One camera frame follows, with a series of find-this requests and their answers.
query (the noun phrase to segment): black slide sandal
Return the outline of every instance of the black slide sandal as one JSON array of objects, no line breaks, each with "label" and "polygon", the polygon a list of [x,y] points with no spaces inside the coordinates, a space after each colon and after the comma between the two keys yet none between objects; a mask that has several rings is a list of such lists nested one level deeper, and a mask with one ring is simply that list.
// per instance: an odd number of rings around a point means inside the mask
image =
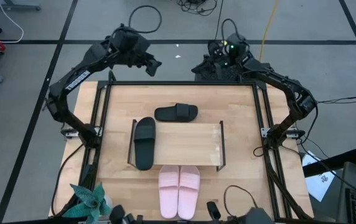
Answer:
[{"label": "black slide sandal", "polygon": [[135,128],[135,164],[139,170],[149,170],[153,166],[156,122],[151,117],[141,119]]},{"label": "black slide sandal", "polygon": [[157,108],[154,110],[154,118],[158,121],[193,121],[197,116],[197,106],[177,103],[175,106]]}]

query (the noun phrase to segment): green plant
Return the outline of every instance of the green plant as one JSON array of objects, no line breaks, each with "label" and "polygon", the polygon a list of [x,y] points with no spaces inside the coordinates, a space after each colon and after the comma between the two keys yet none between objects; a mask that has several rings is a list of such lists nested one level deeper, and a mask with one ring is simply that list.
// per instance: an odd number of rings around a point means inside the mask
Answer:
[{"label": "green plant", "polygon": [[82,202],[67,210],[63,214],[63,217],[87,217],[86,223],[91,224],[98,221],[100,215],[109,215],[111,213],[111,208],[106,204],[104,199],[105,191],[103,190],[102,183],[97,185],[93,189],[93,192],[73,184],[70,184],[70,186],[72,186],[74,194]]}]

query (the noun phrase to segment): white paper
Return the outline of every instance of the white paper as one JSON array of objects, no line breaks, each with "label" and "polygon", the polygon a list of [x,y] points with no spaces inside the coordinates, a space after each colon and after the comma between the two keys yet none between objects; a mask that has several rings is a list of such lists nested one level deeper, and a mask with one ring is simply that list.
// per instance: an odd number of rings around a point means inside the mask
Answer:
[{"label": "white paper", "polygon": [[[302,166],[303,167],[308,164],[312,164],[314,162],[316,162],[316,160],[314,158],[312,158],[310,155],[306,154],[302,158]],[[316,200],[321,202],[327,192],[327,189],[329,189],[329,186],[332,183],[333,178],[334,178],[334,175],[330,172],[325,172],[320,175],[315,175],[313,177],[305,178],[309,194],[311,194]]]}]

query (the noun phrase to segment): gray floor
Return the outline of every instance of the gray floor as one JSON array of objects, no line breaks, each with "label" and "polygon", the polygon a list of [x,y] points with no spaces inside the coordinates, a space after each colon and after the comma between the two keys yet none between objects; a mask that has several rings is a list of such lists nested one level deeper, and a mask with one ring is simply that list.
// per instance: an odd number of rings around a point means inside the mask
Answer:
[{"label": "gray floor", "polygon": [[[59,40],[72,2],[46,0],[39,12],[8,11],[8,14],[25,30],[24,40]],[[345,2],[356,23],[356,0]],[[213,14],[202,17],[182,12],[174,0],[78,0],[66,40],[103,39],[121,22],[127,24],[129,13],[142,4],[156,6],[163,15],[160,30],[145,35],[148,39],[196,40],[215,36],[220,1]],[[231,17],[241,34],[251,40],[260,40],[272,7],[273,2],[267,0],[227,0],[223,4],[222,19]],[[133,27],[152,29],[156,22],[153,12],[145,9],[134,16]],[[4,29],[0,39],[19,37],[19,30],[1,12],[0,26]],[[230,34],[232,30],[229,24],[225,33]],[[333,0],[280,1],[268,39],[356,40],[340,3]],[[63,45],[51,83],[81,61],[88,47]],[[4,83],[0,84],[0,201],[55,48],[55,44],[8,45],[6,54],[0,58],[0,75],[4,76]],[[258,56],[260,46],[252,45],[251,48]],[[147,76],[143,68],[116,67],[117,78],[193,80],[190,69],[202,61],[206,45],[159,44],[152,45],[149,52],[163,62],[154,78]],[[356,45],[266,45],[263,61],[270,62],[279,73],[300,80],[317,100],[356,95]],[[102,80],[106,74],[107,71],[103,71],[90,79]],[[76,97],[77,91],[69,96],[71,109]],[[298,122],[299,128],[308,130],[313,116]],[[65,144],[59,129],[60,124],[52,120],[48,111],[39,115],[4,222],[47,217]],[[356,104],[320,105],[319,118],[310,138],[328,156],[356,148]],[[312,143],[306,147],[323,157]],[[334,182],[324,205],[313,202],[317,214],[334,218],[337,198],[333,192],[338,187],[339,182]]]}]

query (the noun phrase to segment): pink slide sandal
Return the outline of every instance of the pink slide sandal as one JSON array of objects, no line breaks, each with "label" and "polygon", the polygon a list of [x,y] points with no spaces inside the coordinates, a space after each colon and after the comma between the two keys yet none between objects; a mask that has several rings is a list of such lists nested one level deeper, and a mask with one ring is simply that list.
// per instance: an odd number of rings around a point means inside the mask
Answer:
[{"label": "pink slide sandal", "polygon": [[179,167],[163,166],[159,174],[160,213],[174,218],[178,210]]},{"label": "pink slide sandal", "polygon": [[196,166],[180,168],[178,215],[190,220],[195,215],[197,196],[199,196],[200,172]]}]

